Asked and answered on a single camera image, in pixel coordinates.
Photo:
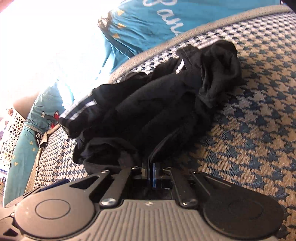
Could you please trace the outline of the white perforated laundry basket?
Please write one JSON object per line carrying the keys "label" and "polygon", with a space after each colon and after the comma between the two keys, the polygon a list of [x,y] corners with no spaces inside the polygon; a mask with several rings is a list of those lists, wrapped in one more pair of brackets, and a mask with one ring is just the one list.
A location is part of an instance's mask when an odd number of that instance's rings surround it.
{"label": "white perforated laundry basket", "polygon": [[1,183],[3,184],[6,182],[24,122],[25,119],[14,108],[6,109],[1,116]]}

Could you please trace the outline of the black garment with white stripes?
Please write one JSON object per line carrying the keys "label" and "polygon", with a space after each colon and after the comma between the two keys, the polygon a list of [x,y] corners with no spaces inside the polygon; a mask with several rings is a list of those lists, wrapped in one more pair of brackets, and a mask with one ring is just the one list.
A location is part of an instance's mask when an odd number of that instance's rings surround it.
{"label": "black garment with white stripes", "polygon": [[149,74],[100,85],[59,118],[76,141],[73,162],[93,174],[165,160],[204,132],[241,75],[235,45],[218,40],[178,49]]}

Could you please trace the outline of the houndstooth blue beige mattress cover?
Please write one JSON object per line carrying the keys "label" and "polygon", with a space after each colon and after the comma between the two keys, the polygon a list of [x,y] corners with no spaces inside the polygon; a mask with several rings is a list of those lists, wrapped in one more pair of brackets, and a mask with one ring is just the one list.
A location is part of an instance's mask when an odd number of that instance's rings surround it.
{"label": "houndstooth blue beige mattress cover", "polygon": [[187,46],[232,42],[242,81],[227,95],[210,132],[178,160],[200,199],[209,191],[230,198],[229,214],[250,235],[261,216],[279,215],[282,226],[267,240],[295,240],[295,14],[286,6],[254,9],[187,32],[126,62],[114,75],[153,71]]}

